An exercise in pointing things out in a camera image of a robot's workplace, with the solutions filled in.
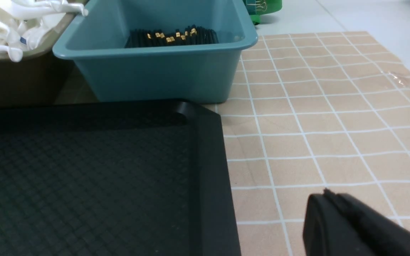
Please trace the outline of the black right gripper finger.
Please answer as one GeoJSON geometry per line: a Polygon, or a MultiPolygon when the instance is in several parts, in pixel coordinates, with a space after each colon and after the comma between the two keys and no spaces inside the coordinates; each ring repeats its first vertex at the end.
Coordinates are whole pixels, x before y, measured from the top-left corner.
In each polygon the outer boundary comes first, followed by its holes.
{"type": "Polygon", "coordinates": [[[410,231],[348,193],[312,193],[306,204],[307,256],[410,256],[410,231]]]}

